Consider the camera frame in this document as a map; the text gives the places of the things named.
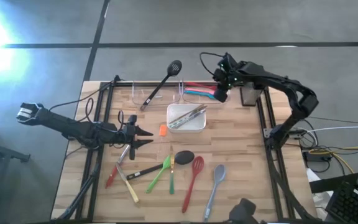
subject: white cable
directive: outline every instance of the white cable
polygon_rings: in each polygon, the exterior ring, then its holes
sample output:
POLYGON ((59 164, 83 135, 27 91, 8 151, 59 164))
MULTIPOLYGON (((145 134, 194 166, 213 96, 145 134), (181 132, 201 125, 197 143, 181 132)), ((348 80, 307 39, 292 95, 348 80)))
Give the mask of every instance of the white cable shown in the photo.
MULTIPOLYGON (((307 131, 308 133, 310 133, 310 130, 307 130, 306 128, 300 128, 300 127, 296 127, 300 130, 304 130, 304 131, 307 131)), ((314 133, 310 133, 311 137, 314 139, 314 143, 316 144, 316 146, 318 145, 318 142, 317 142, 317 138, 316 136, 314 135, 314 133)))
POLYGON ((358 126, 320 128, 320 129, 309 130, 308 133, 315 132, 315 131, 324 131, 324 130, 332 130, 332 129, 347 129, 347 128, 358 128, 358 126))

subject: metal tongs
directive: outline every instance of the metal tongs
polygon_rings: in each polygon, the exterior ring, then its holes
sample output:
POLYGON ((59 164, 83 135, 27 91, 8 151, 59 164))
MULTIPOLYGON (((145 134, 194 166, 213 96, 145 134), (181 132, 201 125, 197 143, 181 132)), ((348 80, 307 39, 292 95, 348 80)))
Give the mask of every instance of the metal tongs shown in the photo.
POLYGON ((185 113, 184 115, 180 116, 177 119, 174 119, 168 124, 168 127, 171 129, 178 129, 180 126, 184 125, 185 123, 191 121, 192 119, 196 118, 197 116, 205 113, 205 108, 207 106, 202 104, 199 105, 197 108, 185 113))

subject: red-handled tool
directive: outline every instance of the red-handled tool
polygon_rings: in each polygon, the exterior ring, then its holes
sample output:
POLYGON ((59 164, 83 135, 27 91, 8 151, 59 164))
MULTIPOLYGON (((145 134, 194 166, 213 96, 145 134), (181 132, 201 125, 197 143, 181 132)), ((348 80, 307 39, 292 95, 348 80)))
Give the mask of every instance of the red-handled tool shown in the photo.
POLYGON ((194 159, 193 164, 191 165, 191 167, 193 168, 193 179, 191 180, 189 190, 187 191, 185 201, 183 202, 183 206, 181 208, 182 213, 185 213, 186 210, 187 210, 187 206, 189 206, 190 197, 191 197, 191 191, 193 190, 193 184, 194 184, 194 181, 196 180, 197 174, 199 174, 203 170, 204 159, 201 156, 197 156, 194 159))
POLYGON ((208 86, 208 85, 203 85, 203 84, 199 84, 199 83, 195 83, 195 82, 186 82, 185 84, 189 85, 189 86, 198 86, 198 87, 208 88, 210 90, 216 90, 218 88, 217 86, 208 86))
MULTIPOLYGON (((127 145, 127 147, 125 148, 124 152, 121 154, 120 158, 118 159, 117 163, 121 164, 122 160, 124 160, 125 155, 128 153, 129 149, 131 148, 131 145, 127 145)), ((114 169, 112 170, 109 179, 106 182, 106 186, 104 187, 105 189, 107 189, 112 182, 114 181, 114 178, 117 175, 117 167, 114 165, 114 169)))

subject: black ladle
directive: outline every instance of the black ladle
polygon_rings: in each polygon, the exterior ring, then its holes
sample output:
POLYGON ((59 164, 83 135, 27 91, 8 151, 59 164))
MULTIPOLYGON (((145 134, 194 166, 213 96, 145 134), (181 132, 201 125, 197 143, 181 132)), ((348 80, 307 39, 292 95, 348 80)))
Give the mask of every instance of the black ladle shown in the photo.
POLYGON ((171 64, 168 65, 167 68, 167 76, 158 84, 156 89, 150 94, 146 101, 144 101, 143 105, 140 107, 140 110, 144 110, 147 105, 152 101, 153 97, 157 94, 157 92, 161 89, 162 85, 168 80, 169 77, 174 77, 179 74, 181 70, 181 62, 179 60, 174 60, 171 64))
MULTIPOLYGON (((185 165, 193 161, 194 153, 191 151, 180 151, 175 155, 175 162, 179 165, 185 165)), ((127 175, 127 180, 132 180, 136 177, 140 177, 142 175, 148 174, 149 172, 153 172, 155 170, 162 169, 162 164, 150 167, 148 169, 136 172, 134 174, 127 175)))

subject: blue tool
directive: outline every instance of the blue tool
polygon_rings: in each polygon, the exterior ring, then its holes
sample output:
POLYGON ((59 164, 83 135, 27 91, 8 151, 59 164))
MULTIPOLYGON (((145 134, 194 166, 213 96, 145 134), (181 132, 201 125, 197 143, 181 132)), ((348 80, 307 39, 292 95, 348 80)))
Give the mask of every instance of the blue tool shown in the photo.
POLYGON ((190 90, 185 90, 185 93, 199 95, 199 96, 208 96, 209 99, 215 100, 215 97, 212 94, 209 94, 209 93, 203 93, 203 92, 198 92, 198 91, 190 91, 190 90))

